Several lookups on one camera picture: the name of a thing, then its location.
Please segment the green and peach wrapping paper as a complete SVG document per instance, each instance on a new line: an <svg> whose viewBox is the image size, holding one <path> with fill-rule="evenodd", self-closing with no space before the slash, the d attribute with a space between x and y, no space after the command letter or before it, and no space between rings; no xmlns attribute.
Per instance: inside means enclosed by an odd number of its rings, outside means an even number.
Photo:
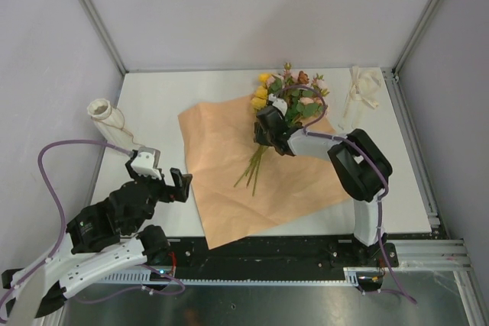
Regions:
<svg viewBox="0 0 489 326"><path fill-rule="evenodd" d="M330 162L268 148L256 179L243 173L257 149L250 97L201 102L178 119L186 168L207 245L214 249L350 197Z"/></svg>

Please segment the cream printed ribbon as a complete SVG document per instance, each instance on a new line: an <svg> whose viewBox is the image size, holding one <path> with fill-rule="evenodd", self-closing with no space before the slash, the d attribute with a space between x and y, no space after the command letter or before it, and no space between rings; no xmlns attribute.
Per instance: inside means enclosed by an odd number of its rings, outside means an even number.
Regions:
<svg viewBox="0 0 489 326"><path fill-rule="evenodd" d="M375 69L352 66L351 81L338 126L341 130L359 127L364 113L379 107L376 94L381 89L381 75Z"/></svg>

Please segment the yellow rose stem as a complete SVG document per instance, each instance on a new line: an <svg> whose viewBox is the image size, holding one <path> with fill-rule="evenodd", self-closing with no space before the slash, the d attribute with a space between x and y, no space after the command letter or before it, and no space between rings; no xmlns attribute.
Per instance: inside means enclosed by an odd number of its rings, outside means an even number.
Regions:
<svg viewBox="0 0 489 326"><path fill-rule="evenodd" d="M251 106L255 111L260 111L267 105L269 81L273 81L271 73L262 73L259 75L260 85L255 90L251 99Z"/></svg>

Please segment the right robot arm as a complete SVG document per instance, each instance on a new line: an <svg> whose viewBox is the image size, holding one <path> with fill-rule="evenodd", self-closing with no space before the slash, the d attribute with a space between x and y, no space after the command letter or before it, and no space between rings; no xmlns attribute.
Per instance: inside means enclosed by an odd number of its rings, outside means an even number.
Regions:
<svg viewBox="0 0 489 326"><path fill-rule="evenodd" d="M301 124L289 126L282 112L270 105L257 113L255 140L280 155L330 162L342 188L354 200L353 235L358 241L352 247L354 260L370 266L379 258L377 243L384 235L381 201L389 192L393 167L366 131L356 128L341 136L309 131Z"/></svg>

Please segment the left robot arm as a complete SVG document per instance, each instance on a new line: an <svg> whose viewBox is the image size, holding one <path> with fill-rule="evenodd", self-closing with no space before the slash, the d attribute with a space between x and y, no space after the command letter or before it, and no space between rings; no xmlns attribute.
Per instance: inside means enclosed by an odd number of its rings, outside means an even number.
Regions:
<svg viewBox="0 0 489 326"><path fill-rule="evenodd" d="M60 245L47 252L43 297L37 317L61 308L67 299L101 278L131 266L164 264L170 242L163 229L146 225L158 202L185 202L192 175L172 168L173 185L134 176L106 199L85 207L67 225Z"/></svg>

